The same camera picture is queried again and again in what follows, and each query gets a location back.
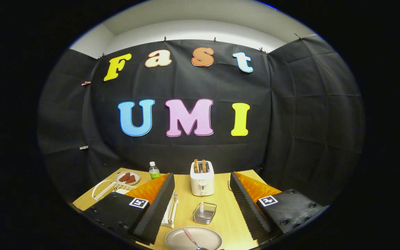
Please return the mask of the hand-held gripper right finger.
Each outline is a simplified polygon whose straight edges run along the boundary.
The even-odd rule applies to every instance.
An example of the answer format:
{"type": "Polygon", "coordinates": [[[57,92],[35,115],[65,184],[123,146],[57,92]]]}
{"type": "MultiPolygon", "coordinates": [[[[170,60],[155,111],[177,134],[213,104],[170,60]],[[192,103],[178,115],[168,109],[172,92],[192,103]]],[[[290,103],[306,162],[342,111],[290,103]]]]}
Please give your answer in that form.
{"type": "Polygon", "coordinates": [[[238,172],[230,187],[251,237],[259,243],[295,231],[327,209],[295,189],[280,191],[238,172]]]}

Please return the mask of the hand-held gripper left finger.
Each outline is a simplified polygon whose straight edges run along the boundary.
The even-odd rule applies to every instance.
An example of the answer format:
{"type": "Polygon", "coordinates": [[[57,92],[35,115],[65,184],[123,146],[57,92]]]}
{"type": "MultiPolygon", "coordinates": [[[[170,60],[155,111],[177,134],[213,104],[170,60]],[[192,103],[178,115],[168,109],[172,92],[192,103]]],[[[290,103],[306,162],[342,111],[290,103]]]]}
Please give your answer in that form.
{"type": "Polygon", "coordinates": [[[84,214],[121,238],[151,245],[174,190],[174,174],[164,174],[126,194],[113,191],[85,209],[84,214]]]}

